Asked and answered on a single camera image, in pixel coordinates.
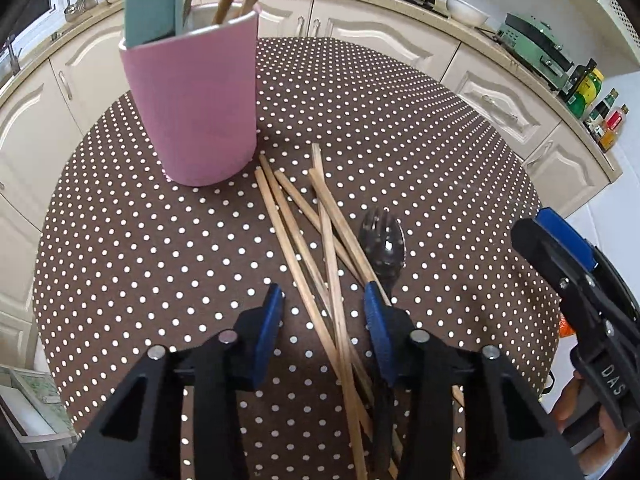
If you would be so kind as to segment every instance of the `round table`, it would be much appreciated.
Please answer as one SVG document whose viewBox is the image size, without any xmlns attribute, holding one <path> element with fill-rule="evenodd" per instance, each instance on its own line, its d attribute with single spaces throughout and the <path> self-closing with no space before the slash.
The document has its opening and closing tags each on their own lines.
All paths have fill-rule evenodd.
<svg viewBox="0 0 640 480">
<path fill-rule="evenodd" d="M 513 223 L 540 201 L 496 130 L 425 74 L 351 43 L 260 40 L 257 78 L 257 152 L 312 200 L 311 143 L 321 143 L 328 187 L 354 232 L 374 206 L 401 218 L 408 253 L 393 301 L 450 345 L 499 345 L 540 391 L 558 342 L 558 298 L 511 249 Z M 34 307 L 47 361 L 83 430 L 149 345 L 200 344 L 277 282 L 287 303 L 268 378 L 238 395 L 249 470 L 352 478 L 340 386 L 292 286 L 256 166 L 257 156 L 200 189 L 171 182 L 131 95 L 114 102 L 62 171 L 46 217 Z M 322 264 L 319 234 L 297 218 Z M 362 290 L 348 271 L 341 279 L 349 334 L 372 367 Z"/>
</svg>

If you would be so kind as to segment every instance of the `faucet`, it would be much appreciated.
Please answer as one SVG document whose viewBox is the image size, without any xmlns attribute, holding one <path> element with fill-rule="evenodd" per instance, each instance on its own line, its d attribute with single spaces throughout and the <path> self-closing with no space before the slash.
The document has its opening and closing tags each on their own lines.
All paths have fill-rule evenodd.
<svg viewBox="0 0 640 480">
<path fill-rule="evenodd" d="M 14 75 L 18 75 L 18 72 L 20 72 L 20 62 L 18 62 L 18 57 L 20 56 L 22 49 L 20 49 L 20 52 L 18 52 L 18 56 L 16 56 L 14 52 L 14 46 L 13 46 L 14 41 L 15 41 L 15 35 L 12 34 L 6 39 L 4 48 L 6 48 L 9 51 L 9 63 L 11 64 L 12 73 Z"/>
</svg>

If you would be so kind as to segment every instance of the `polka dot tablecloth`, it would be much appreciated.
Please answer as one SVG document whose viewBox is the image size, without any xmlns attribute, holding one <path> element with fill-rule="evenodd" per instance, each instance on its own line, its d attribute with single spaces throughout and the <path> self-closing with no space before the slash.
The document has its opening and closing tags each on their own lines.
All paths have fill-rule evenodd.
<svg viewBox="0 0 640 480">
<path fill-rule="evenodd" d="M 496 130 L 444 86 L 372 50 L 332 39 L 260 40 L 258 152 L 313 200 L 311 143 L 357 230 L 388 206 L 408 249 L 392 301 L 452 346 L 496 344 L 536 391 L 558 341 L 558 298 L 512 249 L 540 207 Z M 34 306 L 50 368 L 83 430 L 151 344 L 202 343 L 287 294 L 268 378 L 238 395 L 249 470 L 279 479 L 354 478 L 342 393 L 287 269 L 254 178 L 171 182 L 130 94 L 97 121 L 62 171 L 36 263 Z M 322 265 L 319 234 L 297 216 Z M 340 272 L 351 341 L 374 366 L 362 290 Z M 183 478 L 193 477 L 185 391 Z M 399 432 L 408 396 L 399 394 Z M 464 452 L 463 410 L 456 445 Z"/>
</svg>

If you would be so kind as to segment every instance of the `silver screw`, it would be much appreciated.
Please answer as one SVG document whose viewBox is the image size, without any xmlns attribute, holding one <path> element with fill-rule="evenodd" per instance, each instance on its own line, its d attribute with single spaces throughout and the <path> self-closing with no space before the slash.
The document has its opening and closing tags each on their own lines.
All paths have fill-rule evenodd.
<svg viewBox="0 0 640 480">
<path fill-rule="evenodd" d="M 500 351 L 493 345 L 487 345 L 482 349 L 482 355 L 491 361 L 500 357 Z"/>
<path fill-rule="evenodd" d="M 234 330 L 223 330 L 218 335 L 218 341 L 225 345 L 231 345 L 238 341 L 238 332 Z"/>
<path fill-rule="evenodd" d="M 431 338 L 429 332 L 420 329 L 413 330 L 410 334 L 410 337 L 411 341 L 413 341 L 414 343 L 426 343 Z"/>
<path fill-rule="evenodd" d="M 166 350 L 164 349 L 164 346 L 160 346 L 160 345 L 154 345 L 149 350 L 146 351 L 146 355 L 149 356 L 154 361 L 157 361 L 158 359 L 162 359 L 164 357 L 164 354 L 166 354 Z"/>
</svg>

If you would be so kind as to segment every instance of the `pink cup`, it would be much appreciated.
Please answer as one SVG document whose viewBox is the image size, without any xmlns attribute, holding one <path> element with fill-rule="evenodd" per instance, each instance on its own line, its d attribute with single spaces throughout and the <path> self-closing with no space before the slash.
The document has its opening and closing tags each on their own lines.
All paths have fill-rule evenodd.
<svg viewBox="0 0 640 480">
<path fill-rule="evenodd" d="M 234 4 L 229 14 L 238 12 Z M 217 4 L 193 7 L 187 33 L 128 49 L 120 57 L 166 175 L 208 186 L 254 156 L 255 50 L 260 9 L 210 25 Z"/>
</svg>

